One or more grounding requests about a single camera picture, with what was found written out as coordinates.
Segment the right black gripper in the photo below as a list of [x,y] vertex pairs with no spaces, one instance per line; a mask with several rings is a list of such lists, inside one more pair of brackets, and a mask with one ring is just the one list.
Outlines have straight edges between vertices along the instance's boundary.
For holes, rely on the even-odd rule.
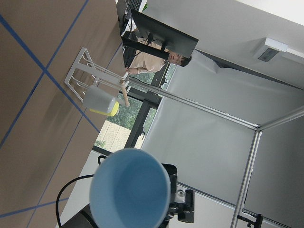
[[168,175],[171,181],[171,198],[163,227],[167,228],[175,215],[180,222],[194,223],[194,191],[178,187],[177,168],[174,165],[168,165]]

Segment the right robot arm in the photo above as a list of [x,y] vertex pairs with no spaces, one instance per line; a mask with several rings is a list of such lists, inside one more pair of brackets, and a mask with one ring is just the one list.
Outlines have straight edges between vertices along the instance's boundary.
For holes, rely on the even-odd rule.
[[[167,228],[170,219],[175,215],[178,221],[184,223],[194,222],[194,191],[189,189],[177,190],[177,168],[171,164],[163,164],[171,180],[171,203],[166,217],[160,224],[161,228]],[[61,228],[96,228],[98,225],[93,220],[89,206],[85,206],[77,212]]]

